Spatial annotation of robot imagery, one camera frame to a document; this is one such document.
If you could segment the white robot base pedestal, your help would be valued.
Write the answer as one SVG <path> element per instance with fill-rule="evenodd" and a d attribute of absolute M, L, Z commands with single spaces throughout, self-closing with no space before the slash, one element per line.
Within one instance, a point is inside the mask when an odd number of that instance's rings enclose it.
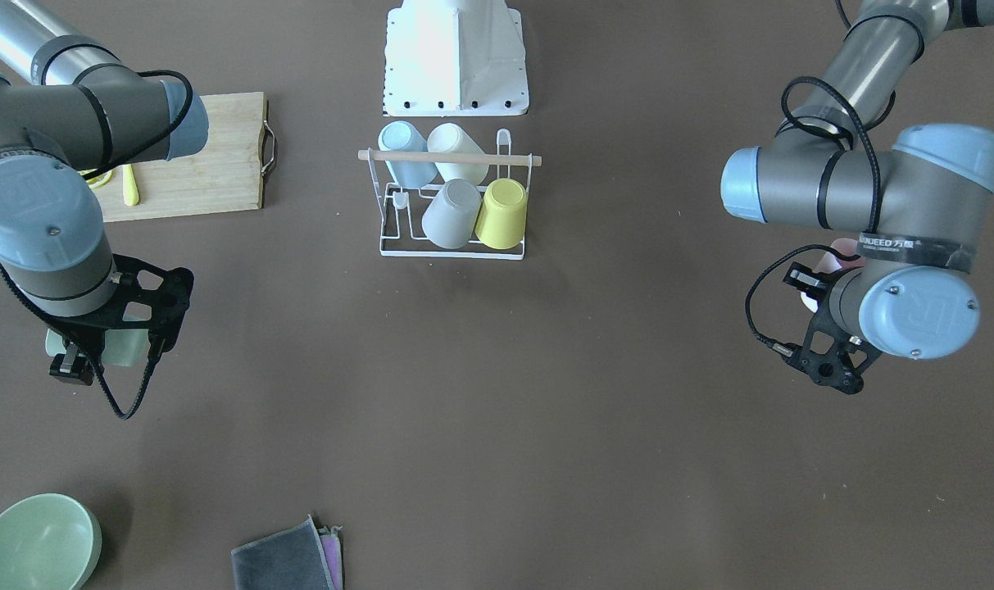
<path fill-rule="evenodd" d="M 506 2 L 404 1 L 385 23 L 385 116 L 529 111 L 523 19 Z"/>

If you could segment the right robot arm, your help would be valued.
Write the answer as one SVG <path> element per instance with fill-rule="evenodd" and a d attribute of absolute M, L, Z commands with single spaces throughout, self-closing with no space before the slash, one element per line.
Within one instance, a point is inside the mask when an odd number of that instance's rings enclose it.
<path fill-rule="evenodd" d="M 185 75 L 130 70 L 36 1 L 0 1 L 0 266 L 22 306 L 61 337 L 51 373 L 90 384 L 107 335 L 140 331 L 151 374 L 179 336 L 193 273 L 117 255 L 89 181 L 192 156 L 209 120 Z"/>

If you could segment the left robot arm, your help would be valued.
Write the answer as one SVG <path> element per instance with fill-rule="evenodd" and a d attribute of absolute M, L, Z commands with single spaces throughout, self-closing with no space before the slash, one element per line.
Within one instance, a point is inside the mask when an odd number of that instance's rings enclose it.
<path fill-rule="evenodd" d="M 978 329 L 966 276 L 994 194 L 994 132 L 916 125 L 885 152 L 869 134 L 928 45 L 991 25 L 994 1 L 864 1 L 827 70 L 786 85 L 774 141 L 726 161 L 720 195 L 731 216 L 856 233 L 819 245 L 815 268 L 797 264 L 797 251 L 778 259 L 814 307 L 800 343 L 751 329 L 814 384 L 858 393 L 880 356 L 946 357 Z"/>

